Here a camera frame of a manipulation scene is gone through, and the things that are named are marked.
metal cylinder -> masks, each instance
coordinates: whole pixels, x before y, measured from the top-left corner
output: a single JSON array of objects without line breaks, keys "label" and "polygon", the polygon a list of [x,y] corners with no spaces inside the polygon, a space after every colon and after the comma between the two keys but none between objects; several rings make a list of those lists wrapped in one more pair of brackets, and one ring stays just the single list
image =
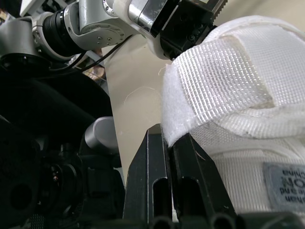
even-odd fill
[{"label": "metal cylinder", "polygon": [[12,20],[0,27],[0,58],[13,53],[41,57],[34,46],[32,22]]},{"label": "metal cylinder", "polygon": [[80,0],[79,10],[81,33],[85,33],[87,26],[109,19],[103,7],[103,0]]},{"label": "metal cylinder", "polygon": [[91,149],[102,154],[118,155],[113,117],[102,117],[92,123],[85,132],[85,141]]}]

white strap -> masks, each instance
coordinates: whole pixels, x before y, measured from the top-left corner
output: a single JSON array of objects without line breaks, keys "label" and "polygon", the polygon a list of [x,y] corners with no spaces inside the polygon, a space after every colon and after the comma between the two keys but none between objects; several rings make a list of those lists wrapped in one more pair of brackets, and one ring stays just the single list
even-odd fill
[{"label": "white strap", "polygon": [[[263,163],[285,163],[304,165],[305,160],[258,156],[245,157],[212,157],[222,177],[224,186],[229,194],[236,213],[276,212],[278,208],[270,203],[267,185],[264,180]],[[295,212],[305,217],[303,212]]]},{"label": "white strap", "polygon": [[164,75],[169,145],[211,121],[247,138],[304,135],[304,39],[286,22],[252,16],[181,54]]}]

robotic arm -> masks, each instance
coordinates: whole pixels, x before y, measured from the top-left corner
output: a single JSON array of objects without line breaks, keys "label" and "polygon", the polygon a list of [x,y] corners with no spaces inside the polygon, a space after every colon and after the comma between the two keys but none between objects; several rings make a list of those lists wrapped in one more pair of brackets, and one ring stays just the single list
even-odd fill
[{"label": "robotic arm", "polygon": [[152,52],[175,59],[214,28],[226,0],[80,0],[56,13],[10,21],[0,28],[0,63],[41,70],[73,55],[116,45],[133,34],[146,37]]}]

black plastic part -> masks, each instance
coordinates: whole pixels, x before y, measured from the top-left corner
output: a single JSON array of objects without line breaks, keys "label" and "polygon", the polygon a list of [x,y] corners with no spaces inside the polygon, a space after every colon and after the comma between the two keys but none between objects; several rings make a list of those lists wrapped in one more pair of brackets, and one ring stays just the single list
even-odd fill
[{"label": "black plastic part", "polygon": [[187,216],[179,220],[179,227],[181,229],[210,229],[206,220],[199,216]]},{"label": "black plastic part", "polygon": [[78,162],[72,165],[66,164],[67,161],[64,160],[58,164],[44,162],[39,193],[41,204],[37,207],[37,212],[58,218],[66,218],[75,212],[77,205],[82,202],[83,177],[81,160],[76,156],[73,161]]},{"label": "black plastic part", "polygon": [[85,50],[78,47],[71,39],[64,23],[63,10],[47,17],[43,22],[43,34],[49,46],[62,56],[72,56]]},{"label": "black plastic part", "polygon": [[175,229],[175,224],[168,217],[157,216],[152,220],[150,229]]},{"label": "black plastic part", "polygon": [[173,197],[178,218],[203,216],[211,222],[216,214],[236,217],[214,161],[190,134],[174,144],[170,156],[175,170]]},{"label": "black plastic part", "polygon": [[112,166],[114,168],[121,168],[122,167],[122,162],[121,162],[121,157],[120,155],[114,155],[112,158]]},{"label": "black plastic part", "polygon": [[303,229],[299,217],[293,213],[249,213],[239,215],[236,229]]},{"label": "black plastic part", "polygon": [[85,200],[80,221],[121,219],[125,191],[121,175],[109,157],[82,155]]},{"label": "black plastic part", "polygon": [[44,75],[49,69],[50,62],[46,59],[24,53],[11,53],[0,58],[1,66],[22,78],[33,78]]},{"label": "black plastic part", "polygon": [[[28,133],[35,136],[47,135],[50,138],[50,147],[60,147],[65,142],[78,147],[83,133],[95,120],[80,108],[82,103],[91,101],[89,94],[87,100],[87,95],[84,95],[85,101],[69,100],[45,83],[36,80],[16,80],[14,76],[15,74],[12,74],[9,77],[8,74],[8,79],[2,79],[0,82],[0,114]],[[84,82],[83,85],[87,90],[91,88]],[[65,93],[72,93],[71,90],[75,88],[67,88]]]},{"label": "black plastic part", "polygon": [[0,228],[25,222],[37,203],[40,148],[27,133],[0,118]]},{"label": "black plastic part", "polygon": [[200,0],[182,0],[160,32],[164,55],[173,60],[184,51],[200,44],[213,29],[213,13]]},{"label": "black plastic part", "polygon": [[172,217],[169,158],[160,125],[151,127],[128,171],[124,219]]}]

black cable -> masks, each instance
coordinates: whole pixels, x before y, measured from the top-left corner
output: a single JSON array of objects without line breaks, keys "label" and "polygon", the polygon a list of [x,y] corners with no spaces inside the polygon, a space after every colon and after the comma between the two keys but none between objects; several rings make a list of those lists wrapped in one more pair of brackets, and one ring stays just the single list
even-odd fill
[{"label": "black cable", "polygon": [[94,66],[96,66],[97,64],[99,64],[100,62],[102,62],[103,60],[105,60],[107,57],[109,57],[111,54],[113,54],[116,50],[118,50],[123,44],[125,44],[130,38],[132,37],[132,35],[130,35],[129,37],[127,37],[124,41],[122,41],[121,43],[117,44],[113,49],[111,49],[106,55],[104,55],[103,57],[101,57],[99,60],[95,61],[94,63],[82,68],[82,69],[78,69],[78,70],[73,70],[70,71],[68,73],[61,73],[61,74],[57,74],[54,76],[49,76],[49,77],[42,77],[42,78],[37,78],[39,80],[44,80],[44,79],[53,79],[53,78],[57,78],[57,77],[62,77],[62,76],[68,76],[71,74],[75,74],[75,73],[82,73]]},{"label": "black cable", "polygon": [[122,41],[121,43],[117,44],[113,49],[111,49],[106,55],[104,55],[102,58],[100,58],[99,60],[97,60],[96,62],[89,64],[88,66],[79,69],[79,72],[84,72],[88,69],[91,69],[92,67],[96,66],[97,64],[99,64],[100,62],[102,62],[103,60],[105,60],[107,57],[109,57],[111,54],[113,54],[118,48],[120,48],[126,41],[128,41],[129,38],[131,38],[132,35],[130,35],[129,37],[127,37],[124,41]]},{"label": "black cable", "polygon": [[58,68],[58,69],[50,69],[49,71],[51,73],[57,73],[57,72],[63,72],[63,71],[66,71],[66,70],[69,70],[71,69],[72,67],[74,67],[84,56],[86,55],[86,52],[83,52],[80,54],[80,56],[75,60],[73,61],[73,63],[71,63],[70,65],[66,66],[66,67],[63,67],[63,68]]}]

